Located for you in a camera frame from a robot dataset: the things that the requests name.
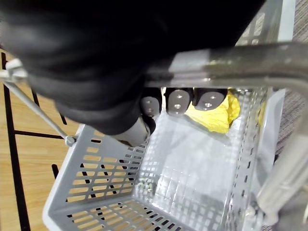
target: shopping basket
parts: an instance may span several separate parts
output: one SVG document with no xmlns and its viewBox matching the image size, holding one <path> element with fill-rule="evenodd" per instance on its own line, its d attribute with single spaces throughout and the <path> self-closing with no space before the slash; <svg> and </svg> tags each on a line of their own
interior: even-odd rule
<svg viewBox="0 0 308 231">
<path fill-rule="evenodd" d="M 288 29 L 279 27 L 286 2 L 290 1 L 267 2 L 238 45 L 264 44 L 286 36 Z M 284 44 L 178 54 L 179 61 L 172 66 L 177 74 L 172 78 L 159 74 L 168 72 L 164 65 L 150 68 L 146 74 L 150 87 L 234 87 L 241 105 L 239 117 L 227 135 L 220 135 L 184 116 L 168 116 L 163 109 L 150 140 L 135 148 L 80 125 L 45 204 L 45 225 L 53 231 L 260 230 L 257 157 L 266 142 L 264 121 L 270 121 L 273 108 L 276 117 L 270 124 L 279 127 L 283 91 L 274 94 L 273 101 L 268 86 L 279 84 L 247 74 L 260 73 L 262 68 L 265 74 L 270 72 L 266 63 L 290 48 Z M 192 65 L 181 63 L 187 58 Z M 236 70 L 234 62 L 241 64 Z M 200 69 L 205 64 L 211 76 Z"/>
</svg>

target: black floor line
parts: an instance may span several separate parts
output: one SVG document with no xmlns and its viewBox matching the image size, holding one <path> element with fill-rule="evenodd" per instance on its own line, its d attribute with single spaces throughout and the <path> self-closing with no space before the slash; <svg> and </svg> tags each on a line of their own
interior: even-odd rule
<svg viewBox="0 0 308 231">
<path fill-rule="evenodd" d="M 2 61 L 2 68 L 5 69 L 5 64 L 6 64 L 5 53 L 1 53 L 1 61 Z M 10 91 L 6 86 L 3 86 L 3 87 L 4 87 L 6 122 L 7 122 L 8 137 L 9 137 L 9 147 L 10 147 L 10 153 L 11 153 L 11 164 L 12 164 L 12 172 L 13 172 L 13 180 L 14 180 L 20 229 L 21 231 L 29 231 L 30 223 L 29 223 L 29 217 L 28 217 L 28 212 L 27 212 L 27 207 L 26 207 L 26 199 L 25 199 L 25 193 L 24 193 L 24 188 L 23 188 L 23 182 L 21 178 L 19 159 L 18 159 L 18 153 L 17 153 L 17 145 L 16 145 L 15 134 L 14 134 L 14 124 L 13 124 L 13 115 L 12 115 L 12 108 L 11 108 Z"/>
<path fill-rule="evenodd" d="M 58 176 L 58 173 L 59 173 L 58 166 L 55 165 L 55 164 L 52 164 L 52 165 L 51 165 L 51 168 L 52 168 L 52 172 L 53 172 L 54 178 L 56 179 L 57 176 Z"/>
<path fill-rule="evenodd" d="M 36 94 L 35 91 L 33 91 L 32 89 L 31 89 L 31 92 L 32 92 L 32 96 L 33 96 L 33 101 L 35 102 L 35 104 L 36 104 L 37 106 L 39 106 L 39 99 L 38 99 L 37 94 Z"/>
<path fill-rule="evenodd" d="M 19 131 L 15 130 L 16 135 L 24 135 L 24 136 L 36 136 L 36 137 L 46 137 L 46 138 L 54 138 L 54 139 L 63 139 L 61 136 L 58 135 L 51 135 L 51 134 L 44 134 L 38 132 L 31 132 L 31 131 Z"/>
<path fill-rule="evenodd" d="M 64 125 L 67 125 L 67 122 L 66 122 L 65 117 L 64 117 L 61 113 L 60 113 L 60 116 L 61 116 L 62 123 L 63 123 Z"/>
</svg>

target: basket handle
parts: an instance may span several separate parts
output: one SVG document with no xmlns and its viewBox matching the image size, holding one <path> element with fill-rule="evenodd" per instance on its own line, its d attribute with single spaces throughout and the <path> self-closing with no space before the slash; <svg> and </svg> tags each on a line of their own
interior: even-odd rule
<svg viewBox="0 0 308 231">
<path fill-rule="evenodd" d="M 157 62 L 146 75 L 148 87 L 278 87 L 308 99 L 308 45 L 280 43 L 221 50 L 188 51 Z M 308 108 L 257 196 L 265 223 L 308 179 Z"/>
</svg>

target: gray plastic basket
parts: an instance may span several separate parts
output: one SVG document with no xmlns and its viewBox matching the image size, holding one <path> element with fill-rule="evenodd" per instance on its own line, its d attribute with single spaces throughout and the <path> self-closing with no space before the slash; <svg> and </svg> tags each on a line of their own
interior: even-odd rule
<svg viewBox="0 0 308 231">
<path fill-rule="evenodd" d="M 267 4 L 239 43 L 277 41 L 282 0 Z M 260 229 L 262 213 L 246 212 L 254 201 L 257 118 L 267 89 L 236 96 L 241 111 L 227 135 L 164 109 L 149 143 L 136 148 L 81 125 L 45 204 L 45 225 L 53 231 Z"/>
</svg>

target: yellow plastic bag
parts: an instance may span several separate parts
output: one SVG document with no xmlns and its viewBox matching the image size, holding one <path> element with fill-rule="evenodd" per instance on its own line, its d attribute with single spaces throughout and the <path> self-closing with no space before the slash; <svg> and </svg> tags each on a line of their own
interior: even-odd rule
<svg viewBox="0 0 308 231">
<path fill-rule="evenodd" d="M 199 111 L 191 104 L 185 114 L 209 131 L 225 134 L 229 130 L 230 123 L 238 117 L 239 113 L 240 104 L 237 98 L 228 92 L 225 100 L 214 110 Z"/>
</svg>

